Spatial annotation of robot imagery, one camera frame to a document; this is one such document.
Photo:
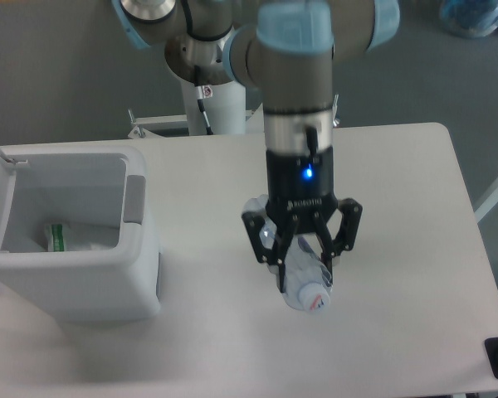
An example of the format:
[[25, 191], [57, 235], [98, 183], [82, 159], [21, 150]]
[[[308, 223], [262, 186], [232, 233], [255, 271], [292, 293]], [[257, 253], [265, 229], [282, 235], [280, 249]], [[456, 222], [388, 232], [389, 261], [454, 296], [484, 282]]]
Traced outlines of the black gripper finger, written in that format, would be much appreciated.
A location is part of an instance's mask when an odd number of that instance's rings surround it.
[[338, 259], [344, 251], [351, 251], [354, 248], [363, 212], [362, 205], [353, 198], [337, 201], [335, 209], [341, 213], [339, 230], [335, 237], [331, 236], [322, 212], [315, 211], [312, 214], [315, 234], [322, 249], [321, 262], [330, 273], [331, 284], [334, 282], [334, 260]]
[[256, 260], [261, 264], [266, 263], [276, 268], [277, 287], [281, 293], [284, 293], [286, 291], [286, 256], [298, 230], [299, 217], [296, 214], [290, 215], [286, 218], [286, 225], [283, 228], [276, 228], [271, 246], [266, 245], [261, 236], [268, 221], [271, 221], [264, 211], [245, 211], [242, 213], [242, 221]]

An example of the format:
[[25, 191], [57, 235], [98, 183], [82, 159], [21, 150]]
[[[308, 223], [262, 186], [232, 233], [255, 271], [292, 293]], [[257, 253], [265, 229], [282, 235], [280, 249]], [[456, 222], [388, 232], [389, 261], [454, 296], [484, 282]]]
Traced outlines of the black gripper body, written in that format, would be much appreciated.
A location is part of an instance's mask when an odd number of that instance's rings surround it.
[[280, 230], [291, 217], [299, 222], [296, 232], [316, 232], [314, 214], [326, 223], [337, 209], [334, 194], [332, 147], [310, 156], [266, 152], [268, 203], [266, 214]]

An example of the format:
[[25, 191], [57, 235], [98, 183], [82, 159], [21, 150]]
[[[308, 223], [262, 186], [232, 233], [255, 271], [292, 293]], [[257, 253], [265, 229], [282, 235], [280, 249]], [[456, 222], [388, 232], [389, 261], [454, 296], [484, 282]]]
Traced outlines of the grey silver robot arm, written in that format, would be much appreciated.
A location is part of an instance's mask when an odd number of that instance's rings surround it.
[[362, 207], [334, 194], [332, 65], [389, 41], [395, 1], [265, 1], [254, 25], [237, 27], [228, 1], [116, 1], [128, 33], [152, 46], [178, 44], [178, 74], [195, 85], [236, 82], [261, 92], [268, 197], [242, 220], [256, 259], [286, 290], [287, 256], [315, 235], [322, 264], [354, 247]]

